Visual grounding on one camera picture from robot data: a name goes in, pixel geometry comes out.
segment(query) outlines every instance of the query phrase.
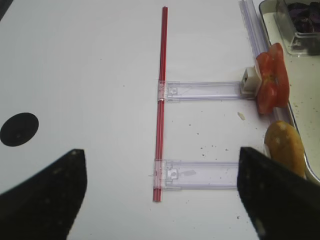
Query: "potato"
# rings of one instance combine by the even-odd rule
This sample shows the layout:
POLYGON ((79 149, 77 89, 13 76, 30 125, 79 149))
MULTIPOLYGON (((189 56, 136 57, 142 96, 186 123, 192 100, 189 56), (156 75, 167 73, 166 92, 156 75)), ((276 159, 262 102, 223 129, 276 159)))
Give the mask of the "potato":
POLYGON ((305 149, 293 126, 285 121, 272 123, 265 133, 264 143, 269 147, 272 159, 300 177, 305 176, 305 149))

